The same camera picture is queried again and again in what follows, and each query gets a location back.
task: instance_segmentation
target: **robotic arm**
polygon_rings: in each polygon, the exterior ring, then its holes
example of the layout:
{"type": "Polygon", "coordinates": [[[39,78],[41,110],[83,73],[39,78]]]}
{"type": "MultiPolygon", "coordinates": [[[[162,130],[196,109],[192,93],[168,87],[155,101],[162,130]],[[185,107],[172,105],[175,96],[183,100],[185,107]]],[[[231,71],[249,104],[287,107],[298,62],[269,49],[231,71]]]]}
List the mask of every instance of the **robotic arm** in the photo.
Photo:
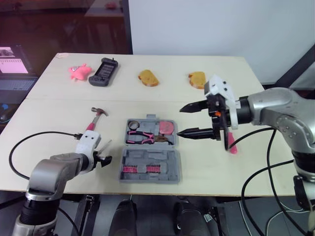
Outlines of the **robotic arm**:
{"type": "Polygon", "coordinates": [[[190,139],[221,140],[224,131],[225,149],[228,150],[228,127],[239,124],[268,125],[279,130],[292,149],[294,189],[299,205],[310,209],[315,204],[315,101],[300,97],[287,88],[271,88],[235,101],[231,87],[214,76],[205,85],[207,100],[187,104],[181,112],[199,112],[208,109],[213,128],[186,129],[179,136],[190,139]]]}
{"type": "Polygon", "coordinates": [[[104,167],[112,160],[111,156],[102,158],[94,151],[100,140],[100,134],[87,130],[80,138],[75,153],[51,156],[36,165],[13,236],[54,235],[57,210],[67,181],[92,171],[97,162],[104,167]]]}

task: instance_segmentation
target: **toy bread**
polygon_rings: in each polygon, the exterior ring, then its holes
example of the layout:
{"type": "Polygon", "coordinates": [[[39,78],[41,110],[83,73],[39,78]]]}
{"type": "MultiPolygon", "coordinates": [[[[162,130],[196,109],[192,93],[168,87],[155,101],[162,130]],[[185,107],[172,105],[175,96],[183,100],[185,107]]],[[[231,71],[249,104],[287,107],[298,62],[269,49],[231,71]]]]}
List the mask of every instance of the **toy bread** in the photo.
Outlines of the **toy bread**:
{"type": "Polygon", "coordinates": [[[205,73],[197,71],[189,74],[189,83],[196,89],[204,89],[206,83],[205,73]]]}
{"type": "Polygon", "coordinates": [[[154,87],[158,85],[158,79],[150,70],[143,70],[139,74],[138,78],[142,81],[145,86],[154,87]]]}

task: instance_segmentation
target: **wall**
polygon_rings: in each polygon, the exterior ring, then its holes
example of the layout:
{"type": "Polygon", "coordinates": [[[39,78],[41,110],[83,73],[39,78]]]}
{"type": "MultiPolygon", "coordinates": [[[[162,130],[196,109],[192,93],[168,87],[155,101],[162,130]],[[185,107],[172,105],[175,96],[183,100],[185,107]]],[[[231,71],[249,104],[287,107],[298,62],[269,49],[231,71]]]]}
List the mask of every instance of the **wall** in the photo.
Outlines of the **wall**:
{"type": "Polygon", "coordinates": [[[243,56],[274,83],[315,42],[314,0],[129,0],[134,54],[243,56]]]}

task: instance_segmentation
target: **black handheld device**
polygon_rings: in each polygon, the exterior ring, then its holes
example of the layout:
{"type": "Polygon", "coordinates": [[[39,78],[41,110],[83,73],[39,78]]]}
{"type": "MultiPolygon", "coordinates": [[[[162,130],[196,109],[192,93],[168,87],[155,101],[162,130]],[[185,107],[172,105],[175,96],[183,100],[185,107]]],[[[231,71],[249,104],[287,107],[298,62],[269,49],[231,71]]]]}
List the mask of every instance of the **black handheld device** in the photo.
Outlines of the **black handheld device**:
{"type": "Polygon", "coordinates": [[[90,84],[100,87],[108,86],[108,83],[117,67],[118,62],[113,58],[103,58],[102,64],[98,68],[97,72],[89,78],[90,84]]]}

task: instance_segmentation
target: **pliers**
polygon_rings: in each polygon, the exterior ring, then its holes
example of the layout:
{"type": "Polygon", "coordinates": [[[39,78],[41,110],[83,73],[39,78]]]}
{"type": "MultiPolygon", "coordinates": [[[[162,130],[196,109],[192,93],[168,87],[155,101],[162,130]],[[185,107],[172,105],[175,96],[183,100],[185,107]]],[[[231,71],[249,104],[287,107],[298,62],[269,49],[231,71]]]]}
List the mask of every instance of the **pliers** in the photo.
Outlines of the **pliers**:
{"type": "Polygon", "coordinates": [[[141,135],[148,138],[142,141],[126,140],[127,144],[154,144],[154,142],[168,142],[169,145],[173,145],[173,143],[170,142],[167,137],[164,137],[161,135],[154,135],[153,133],[146,133],[146,132],[141,132],[141,131],[128,131],[127,134],[128,135],[141,135]]]}

